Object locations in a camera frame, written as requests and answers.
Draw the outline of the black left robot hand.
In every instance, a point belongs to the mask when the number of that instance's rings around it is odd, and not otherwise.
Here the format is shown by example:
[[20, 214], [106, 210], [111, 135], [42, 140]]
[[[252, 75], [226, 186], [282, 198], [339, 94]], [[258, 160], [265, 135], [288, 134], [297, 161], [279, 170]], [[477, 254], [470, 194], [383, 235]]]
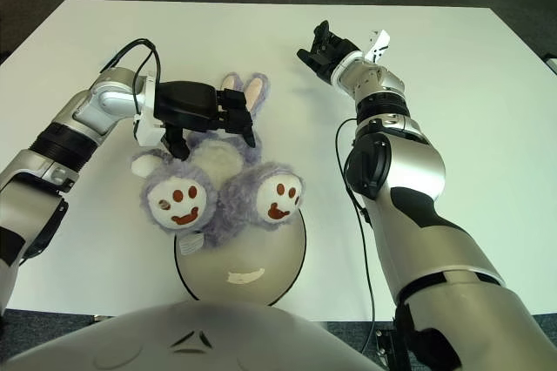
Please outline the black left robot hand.
[[164, 82], [155, 90], [154, 117], [164, 125], [163, 145], [179, 160], [186, 160], [190, 155], [183, 135], [185, 130], [223, 130], [239, 135], [251, 148], [256, 146], [252, 116], [242, 91], [217, 90], [192, 81]]

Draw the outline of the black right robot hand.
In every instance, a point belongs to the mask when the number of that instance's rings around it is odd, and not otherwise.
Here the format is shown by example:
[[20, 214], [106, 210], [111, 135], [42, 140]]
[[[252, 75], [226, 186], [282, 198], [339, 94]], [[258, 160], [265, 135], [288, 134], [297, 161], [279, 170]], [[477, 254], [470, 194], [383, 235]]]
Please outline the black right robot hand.
[[327, 20], [313, 31], [314, 39], [309, 51], [299, 49], [297, 57], [309, 67], [319, 79], [331, 84], [332, 74], [340, 63], [351, 53], [360, 49], [350, 40], [336, 36], [330, 31]]

